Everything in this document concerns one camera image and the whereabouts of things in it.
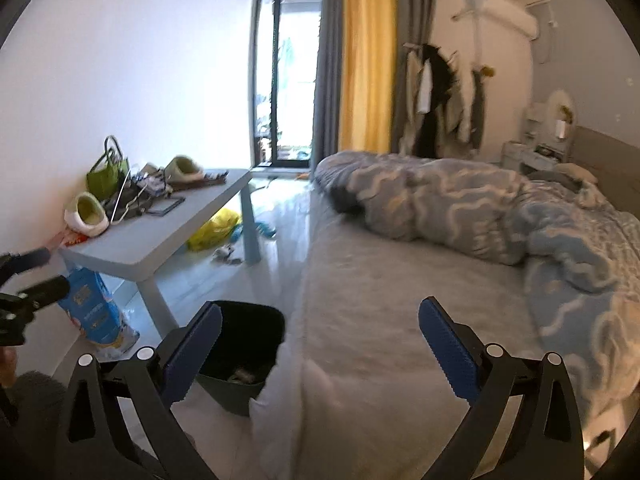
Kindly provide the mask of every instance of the table leg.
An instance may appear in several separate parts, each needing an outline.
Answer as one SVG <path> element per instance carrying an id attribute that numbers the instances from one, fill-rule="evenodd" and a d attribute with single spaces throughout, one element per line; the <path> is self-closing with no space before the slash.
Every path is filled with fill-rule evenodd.
<path id="1" fill-rule="evenodd" d="M 178 323 L 158 288 L 156 278 L 151 276 L 136 285 L 160 336 L 164 338 L 171 330 L 178 328 Z"/>
<path id="2" fill-rule="evenodd" d="M 240 190 L 242 205 L 242 242 L 244 243 L 244 259 L 249 265 L 260 261 L 260 245 L 255 228 L 254 206 L 251 204 L 251 190 L 249 184 Z"/>

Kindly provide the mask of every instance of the gray curtain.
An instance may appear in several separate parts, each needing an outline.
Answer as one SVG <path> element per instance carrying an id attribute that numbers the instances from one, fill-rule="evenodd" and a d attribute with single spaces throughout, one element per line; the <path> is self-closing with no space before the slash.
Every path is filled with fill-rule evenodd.
<path id="1" fill-rule="evenodd" d="M 342 0 L 322 0 L 311 171 L 338 151 L 342 83 Z"/>
<path id="2" fill-rule="evenodd" d="M 391 126 L 391 152 L 397 153 L 406 123 L 405 43 L 429 43 L 436 0 L 398 0 L 398 58 L 394 86 L 394 115 Z"/>

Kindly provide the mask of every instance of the yellow curtain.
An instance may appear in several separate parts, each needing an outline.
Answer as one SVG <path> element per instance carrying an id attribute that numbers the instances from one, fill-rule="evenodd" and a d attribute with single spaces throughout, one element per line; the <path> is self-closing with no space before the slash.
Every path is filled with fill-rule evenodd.
<path id="1" fill-rule="evenodd" d="M 388 153 L 396 0 L 344 0 L 340 150 Z"/>

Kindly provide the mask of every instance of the green handbag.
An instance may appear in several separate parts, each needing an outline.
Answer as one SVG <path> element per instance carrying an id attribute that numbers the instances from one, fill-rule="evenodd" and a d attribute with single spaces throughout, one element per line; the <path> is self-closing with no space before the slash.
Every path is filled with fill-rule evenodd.
<path id="1" fill-rule="evenodd" d="M 107 200 L 117 191 L 120 173 L 129 173 L 129 161 L 122 155 L 116 138 L 110 135 L 104 139 L 104 153 L 86 174 L 89 193 L 100 201 Z"/>

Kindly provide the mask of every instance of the glossy tile floor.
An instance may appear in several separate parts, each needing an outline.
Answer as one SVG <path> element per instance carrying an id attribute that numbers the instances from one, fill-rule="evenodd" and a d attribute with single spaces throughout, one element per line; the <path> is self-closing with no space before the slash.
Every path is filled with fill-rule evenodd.
<path id="1" fill-rule="evenodd" d="M 252 181 L 256 187 L 267 180 Z M 186 325 L 207 300 L 236 300 L 275 306 L 285 316 L 295 308 L 309 247 L 308 183 L 277 179 L 252 194 L 255 217 L 277 229 L 272 240 L 260 238 L 262 261 L 255 266 L 227 266 L 212 261 L 212 251 L 180 250 L 158 271 L 159 287 L 178 323 Z M 240 211 L 238 197 L 229 208 Z M 243 256 L 241 240 L 234 256 Z M 156 346 L 160 336 L 145 305 L 136 294 L 124 307 L 130 323 L 140 331 L 140 346 Z M 121 399 L 127 427 L 134 441 L 151 452 L 129 399 Z M 258 465 L 248 418 L 227 413 L 198 384 L 172 407 L 175 418 L 190 434 L 196 448 L 220 480 L 255 480 L 266 476 Z"/>

